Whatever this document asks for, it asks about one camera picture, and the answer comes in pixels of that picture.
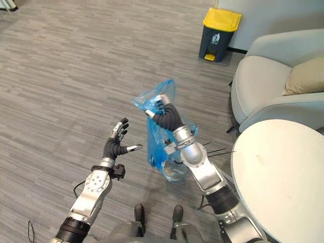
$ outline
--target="gray sofa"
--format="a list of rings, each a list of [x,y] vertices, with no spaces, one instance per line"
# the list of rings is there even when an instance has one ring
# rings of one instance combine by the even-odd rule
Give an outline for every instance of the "gray sofa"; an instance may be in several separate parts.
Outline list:
[[[324,93],[282,95],[292,67],[316,57],[324,57],[324,29],[257,38],[232,83],[232,110],[239,131],[266,119],[324,127]]]

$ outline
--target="trash can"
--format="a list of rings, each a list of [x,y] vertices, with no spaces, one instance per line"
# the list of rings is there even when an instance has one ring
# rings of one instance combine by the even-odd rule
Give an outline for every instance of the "trash can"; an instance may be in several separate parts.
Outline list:
[[[199,57],[222,61],[241,16],[229,10],[210,8],[204,19]]]

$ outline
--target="beige cushion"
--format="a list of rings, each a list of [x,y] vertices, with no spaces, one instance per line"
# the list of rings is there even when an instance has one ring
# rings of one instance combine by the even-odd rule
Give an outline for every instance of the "beige cushion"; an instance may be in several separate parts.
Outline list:
[[[324,92],[324,57],[295,66],[288,76],[283,95]]]
[[[232,85],[232,106],[238,123],[262,105],[282,96],[291,67],[259,56],[245,57],[237,67]]]

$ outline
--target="pillow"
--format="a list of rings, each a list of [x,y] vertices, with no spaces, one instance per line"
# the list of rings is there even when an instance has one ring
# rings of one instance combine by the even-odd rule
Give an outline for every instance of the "pillow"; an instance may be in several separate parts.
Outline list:
[[[283,95],[324,92],[324,57],[295,66],[288,76]]]

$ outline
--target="yellow trash can lid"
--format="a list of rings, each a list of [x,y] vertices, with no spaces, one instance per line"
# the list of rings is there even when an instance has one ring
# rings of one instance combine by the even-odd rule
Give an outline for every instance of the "yellow trash can lid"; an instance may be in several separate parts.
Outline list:
[[[234,32],[238,28],[242,14],[226,9],[210,8],[204,19],[204,26],[226,32]]]

